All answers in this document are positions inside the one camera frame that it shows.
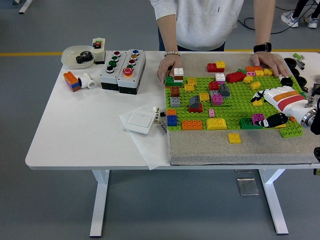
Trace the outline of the person's left hand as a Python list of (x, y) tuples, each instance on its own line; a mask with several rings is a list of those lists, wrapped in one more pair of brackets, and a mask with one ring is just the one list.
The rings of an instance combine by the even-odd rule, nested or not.
[(288, 65), (283, 59), (270, 52), (258, 51), (250, 56), (253, 66), (260, 66), (262, 64), (270, 67), (275, 76), (289, 77), (292, 75)]

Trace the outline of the person's right hand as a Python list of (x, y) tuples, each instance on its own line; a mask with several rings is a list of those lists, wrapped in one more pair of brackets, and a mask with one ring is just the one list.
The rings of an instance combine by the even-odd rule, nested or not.
[(169, 54), (164, 57), (164, 59), (160, 62), (157, 70), (157, 77), (159, 81), (164, 85), (165, 77), (170, 76), (173, 77), (174, 68), (182, 67), (182, 59), (179, 55)]

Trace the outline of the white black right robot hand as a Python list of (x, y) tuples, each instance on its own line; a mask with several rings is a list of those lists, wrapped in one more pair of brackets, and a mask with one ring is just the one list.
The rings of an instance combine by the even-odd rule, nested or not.
[(273, 128), (285, 124), (289, 117), (293, 117), (301, 126), (306, 126), (307, 113), (311, 108), (305, 108), (306, 98), (292, 87), (285, 85), (260, 90), (252, 97), (251, 102), (261, 100), (261, 98), (264, 98), (279, 112), (264, 120), (256, 120), (254, 122), (256, 125)]

